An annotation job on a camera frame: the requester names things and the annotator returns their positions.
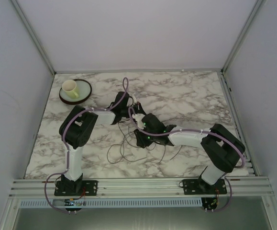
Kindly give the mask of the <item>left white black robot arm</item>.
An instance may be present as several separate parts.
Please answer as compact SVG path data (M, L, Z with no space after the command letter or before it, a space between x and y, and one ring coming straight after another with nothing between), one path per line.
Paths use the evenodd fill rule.
M72 109L59 129L66 147L66 170L61 174L61 181L56 186L58 191L66 189L71 193L78 193L81 190L83 147L88 142L94 126L115 125L123 118L129 118L126 114L129 98L131 96L127 92L118 92L115 101L108 108L86 109L76 105Z

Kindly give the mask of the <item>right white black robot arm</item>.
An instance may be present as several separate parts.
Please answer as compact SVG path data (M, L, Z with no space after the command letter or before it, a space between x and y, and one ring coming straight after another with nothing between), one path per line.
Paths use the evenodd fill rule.
M155 142L163 146L200 148L206 152L211 163L199 176L195 191L209 194L223 176L237 167L244 167L245 146L223 125L198 130L165 126L154 114L133 114L130 118L136 125L134 134L138 147L146 148Z

